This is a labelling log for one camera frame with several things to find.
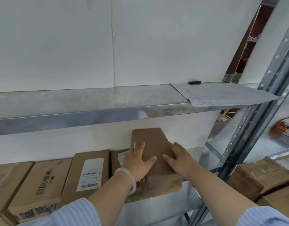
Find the white panel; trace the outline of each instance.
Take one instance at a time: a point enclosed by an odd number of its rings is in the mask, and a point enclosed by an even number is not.
[[[110,0],[0,0],[0,91],[114,87]]]
[[[280,0],[272,12],[248,63],[240,83],[259,83],[289,28],[289,0]]]
[[[115,85],[221,81],[261,0],[111,0]]]
[[[204,146],[219,111],[0,136],[0,164],[130,147],[133,129],[159,127],[185,148]]]

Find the hand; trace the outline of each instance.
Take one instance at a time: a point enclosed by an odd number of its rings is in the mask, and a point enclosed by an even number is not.
[[[199,164],[192,158],[185,148],[177,142],[172,144],[168,141],[168,144],[171,146],[174,154],[176,155],[176,160],[168,155],[163,155],[163,159],[174,169],[177,174],[189,180],[191,173],[196,170],[196,167],[198,167]]]
[[[126,168],[131,172],[136,182],[147,175],[157,160],[156,156],[151,157],[146,162],[142,160],[144,145],[145,143],[143,142],[137,149],[136,153],[134,153],[134,149],[131,147],[129,152],[124,157],[124,164],[122,165],[123,168]]]

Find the shirt cuff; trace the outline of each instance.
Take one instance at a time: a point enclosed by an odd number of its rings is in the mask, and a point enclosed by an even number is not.
[[[99,214],[86,198],[78,199],[51,214],[57,226],[101,226]]]
[[[289,218],[270,206],[249,208],[240,216],[237,226],[289,225]]]

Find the left hand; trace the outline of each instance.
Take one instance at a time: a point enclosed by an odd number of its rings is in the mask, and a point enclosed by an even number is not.
[[[146,162],[142,160],[144,145],[145,143],[143,142],[137,149],[136,153],[134,153],[134,149],[131,147],[124,157],[124,164],[122,165],[123,168],[126,168],[131,172],[136,182],[147,175],[157,160],[156,156],[151,157]]]

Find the forearm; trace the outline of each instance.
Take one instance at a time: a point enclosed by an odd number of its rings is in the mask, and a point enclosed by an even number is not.
[[[248,208],[257,206],[199,164],[195,164],[192,170],[189,180],[218,225],[236,225]]]
[[[117,172],[88,200],[99,213],[102,226],[112,226],[119,215],[132,187],[131,179],[124,172]]]

